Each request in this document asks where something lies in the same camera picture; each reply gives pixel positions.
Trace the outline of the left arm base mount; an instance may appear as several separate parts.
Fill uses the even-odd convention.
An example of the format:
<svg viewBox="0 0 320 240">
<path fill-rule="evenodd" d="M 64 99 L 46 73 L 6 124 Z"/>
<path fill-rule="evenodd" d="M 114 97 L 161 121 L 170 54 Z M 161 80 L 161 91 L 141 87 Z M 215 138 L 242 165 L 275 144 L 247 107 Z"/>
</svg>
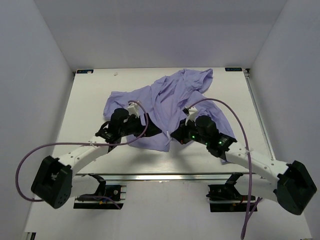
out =
<svg viewBox="0 0 320 240">
<path fill-rule="evenodd" d="M 126 193 L 126 185 L 107 182 L 97 174 L 77 175 L 72 180 L 74 209 L 121 210 Z"/>
</svg>

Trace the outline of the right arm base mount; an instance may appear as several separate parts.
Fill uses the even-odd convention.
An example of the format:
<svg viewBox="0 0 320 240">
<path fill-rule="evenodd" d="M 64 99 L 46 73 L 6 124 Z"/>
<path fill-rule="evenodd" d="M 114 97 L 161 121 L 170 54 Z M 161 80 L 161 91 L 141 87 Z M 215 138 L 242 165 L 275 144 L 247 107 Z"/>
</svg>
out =
<svg viewBox="0 0 320 240">
<path fill-rule="evenodd" d="M 211 213 L 245 213 L 248 196 L 241 194 L 235 186 L 243 173 L 233 173 L 223 184 L 208 185 L 208 194 Z"/>
</svg>

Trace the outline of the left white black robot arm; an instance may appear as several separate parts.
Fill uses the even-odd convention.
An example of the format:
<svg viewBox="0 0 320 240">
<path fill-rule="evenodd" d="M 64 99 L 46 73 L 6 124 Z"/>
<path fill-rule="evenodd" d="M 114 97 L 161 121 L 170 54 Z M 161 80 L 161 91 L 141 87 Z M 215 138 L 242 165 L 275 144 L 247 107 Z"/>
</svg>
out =
<svg viewBox="0 0 320 240">
<path fill-rule="evenodd" d="M 89 163 L 102 157 L 121 143 L 123 137 L 153 137 L 162 133 L 148 114 L 145 124 L 135 113 L 117 108 L 110 120 L 102 124 L 87 143 L 59 156 L 45 157 L 31 185 L 31 191 L 54 209 L 62 207 L 69 198 L 82 196 L 85 200 L 108 200 L 106 180 L 93 173 L 78 176 Z"/>
</svg>

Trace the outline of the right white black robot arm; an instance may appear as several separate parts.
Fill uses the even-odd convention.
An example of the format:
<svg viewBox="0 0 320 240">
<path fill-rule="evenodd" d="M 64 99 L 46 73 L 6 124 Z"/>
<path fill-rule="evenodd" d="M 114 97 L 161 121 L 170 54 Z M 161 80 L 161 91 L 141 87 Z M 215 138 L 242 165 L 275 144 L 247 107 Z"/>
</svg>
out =
<svg viewBox="0 0 320 240">
<path fill-rule="evenodd" d="M 287 163 L 249 151 L 235 138 L 220 132 L 209 116 L 181 120 L 171 137 L 182 145 L 191 141 L 203 144 L 214 157 L 240 165 L 261 177 L 242 175 L 228 184 L 225 192 L 233 200 L 250 190 L 255 197 L 272 200 L 289 213 L 301 215 L 317 192 L 303 163 L 297 160 Z"/>
</svg>

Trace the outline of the lilac zip-up jacket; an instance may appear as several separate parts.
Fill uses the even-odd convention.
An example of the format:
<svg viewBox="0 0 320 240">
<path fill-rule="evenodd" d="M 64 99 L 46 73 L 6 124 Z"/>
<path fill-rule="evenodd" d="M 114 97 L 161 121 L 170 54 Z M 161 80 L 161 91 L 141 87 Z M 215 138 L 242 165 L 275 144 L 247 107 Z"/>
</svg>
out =
<svg viewBox="0 0 320 240">
<path fill-rule="evenodd" d="M 203 71 L 183 69 L 131 92 L 113 91 L 106 101 L 103 116 L 108 120 L 115 109 L 127 108 L 130 100 L 141 102 L 151 121 L 162 132 L 138 140 L 134 140 L 133 135 L 128 136 L 129 145 L 139 149 L 168 152 L 172 139 L 170 134 L 187 117 L 183 108 L 191 104 L 195 104 L 199 116 L 209 116 L 221 133 L 234 137 L 221 109 L 212 101 L 204 99 L 203 94 L 212 85 L 213 74 L 211 68 Z"/>
</svg>

